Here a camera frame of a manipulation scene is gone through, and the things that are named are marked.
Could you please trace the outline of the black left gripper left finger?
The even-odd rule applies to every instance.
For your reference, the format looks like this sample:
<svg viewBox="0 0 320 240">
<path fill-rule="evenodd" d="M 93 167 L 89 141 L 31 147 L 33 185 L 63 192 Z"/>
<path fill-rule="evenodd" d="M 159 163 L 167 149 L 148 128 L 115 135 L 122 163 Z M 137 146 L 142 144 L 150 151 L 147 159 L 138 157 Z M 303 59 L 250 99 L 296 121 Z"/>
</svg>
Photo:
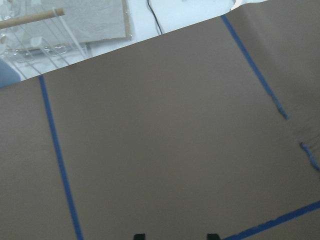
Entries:
<svg viewBox="0 0 320 240">
<path fill-rule="evenodd" d="M 146 240 L 145 233 L 137 233 L 133 236 L 133 240 Z"/>
</svg>

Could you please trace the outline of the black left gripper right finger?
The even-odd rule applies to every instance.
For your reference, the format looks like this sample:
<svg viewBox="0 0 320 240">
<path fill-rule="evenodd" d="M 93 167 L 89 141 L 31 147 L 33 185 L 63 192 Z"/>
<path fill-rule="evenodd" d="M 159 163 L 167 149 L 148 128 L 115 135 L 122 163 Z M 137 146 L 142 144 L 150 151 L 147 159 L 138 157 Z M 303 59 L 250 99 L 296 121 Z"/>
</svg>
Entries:
<svg viewBox="0 0 320 240">
<path fill-rule="evenodd" d="M 206 240 L 220 240 L 220 236 L 217 233 L 208 233 Z"/>
</svg>

